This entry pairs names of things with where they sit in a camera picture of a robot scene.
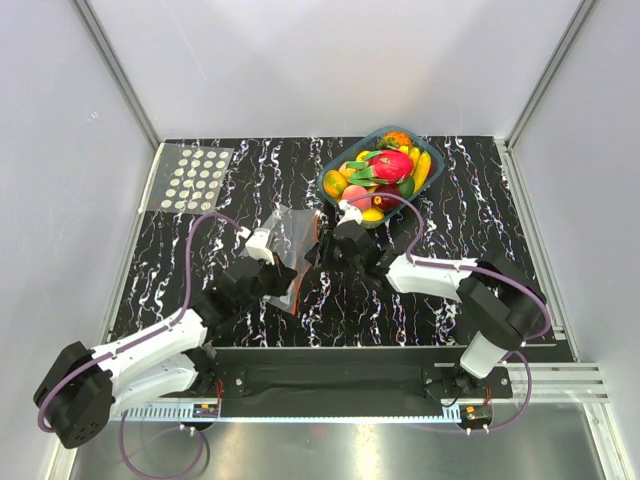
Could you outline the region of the yellow green mango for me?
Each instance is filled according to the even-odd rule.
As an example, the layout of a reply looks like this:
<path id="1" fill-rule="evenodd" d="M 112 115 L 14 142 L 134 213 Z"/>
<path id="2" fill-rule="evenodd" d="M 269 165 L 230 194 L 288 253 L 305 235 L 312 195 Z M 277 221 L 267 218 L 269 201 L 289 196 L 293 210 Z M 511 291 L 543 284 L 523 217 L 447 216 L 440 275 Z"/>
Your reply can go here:
<path id="1" fill-rule="evenodd" d="M 349 183 L 339 171 L 329 170 L 323 177 L 322 186 L 325 193 L 330 197 L 341 198 Z"/>

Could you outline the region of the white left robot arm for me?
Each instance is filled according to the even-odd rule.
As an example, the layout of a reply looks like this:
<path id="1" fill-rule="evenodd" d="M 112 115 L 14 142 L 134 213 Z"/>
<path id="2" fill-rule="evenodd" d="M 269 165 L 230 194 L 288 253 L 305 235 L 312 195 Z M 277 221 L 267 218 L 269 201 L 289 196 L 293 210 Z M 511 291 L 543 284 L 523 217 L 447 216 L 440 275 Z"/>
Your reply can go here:
<path id="1" fill-rule="evenodd" d="M 297 273 L 281 261 L 240 257 L 169 317 L 111 343 L 65 346 L 33 396 L 37 424 L 67 449 L 93 439 L 115 415 L 167 393 L 215 386 L 204 347 L 265 297 L 287 293 Z"/>

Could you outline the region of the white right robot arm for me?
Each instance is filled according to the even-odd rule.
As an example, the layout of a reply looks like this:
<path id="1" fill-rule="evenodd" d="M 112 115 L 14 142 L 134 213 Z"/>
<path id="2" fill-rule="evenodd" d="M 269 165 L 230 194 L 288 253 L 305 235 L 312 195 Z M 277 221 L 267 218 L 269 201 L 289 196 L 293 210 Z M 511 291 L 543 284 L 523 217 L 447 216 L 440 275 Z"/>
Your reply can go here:
<path id="1" fill-rule="evenodd" d="M 379 247 L 363 227 L 347 221 L 321 236 L 317 263 L 351 271 L 379 291 L 457 302 L 477 328 L 453 374 L 466 396 L 480 394 L 498 362 L 551 328 L 544 294 L 501 254 L 459 260 L 414 256 Z"/>

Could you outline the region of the clear zip top bag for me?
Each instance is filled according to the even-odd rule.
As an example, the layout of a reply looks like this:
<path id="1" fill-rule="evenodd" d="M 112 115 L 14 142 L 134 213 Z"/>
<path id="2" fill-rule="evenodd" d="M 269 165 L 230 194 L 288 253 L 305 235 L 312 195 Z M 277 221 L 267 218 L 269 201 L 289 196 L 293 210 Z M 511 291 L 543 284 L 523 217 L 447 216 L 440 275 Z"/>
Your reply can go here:
<path id="1" fill-rule="evenodd" d="M 279 257 L 284 266 L 297 272 L 285 296 L 268 298 L 271 305 L 290 314 L 296 313 L 299 289 L 304 275 L 311 267 L 305 256 L 317 243 L 317 220 L 316 210 L 295 210 L 277 204 L 267 220 L 258 227 L 271 230 L 270 249 L 274 253 L 275 260 Z M 245 247 L 240 256 L 249 257 Z"/>

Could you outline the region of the pink peach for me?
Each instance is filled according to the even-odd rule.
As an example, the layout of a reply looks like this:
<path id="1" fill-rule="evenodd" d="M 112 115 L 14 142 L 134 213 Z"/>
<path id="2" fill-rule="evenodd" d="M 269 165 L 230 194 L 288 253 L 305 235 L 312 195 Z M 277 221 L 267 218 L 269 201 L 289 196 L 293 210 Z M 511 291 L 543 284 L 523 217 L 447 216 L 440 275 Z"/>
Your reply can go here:
<path id="1" fill-rule="evenodd" d="M 349 185 L 343 193 L 341 200 L 345 201 L 349 206 L 365 211 L 371 207 L 370 192 L 360 185 Z"/>

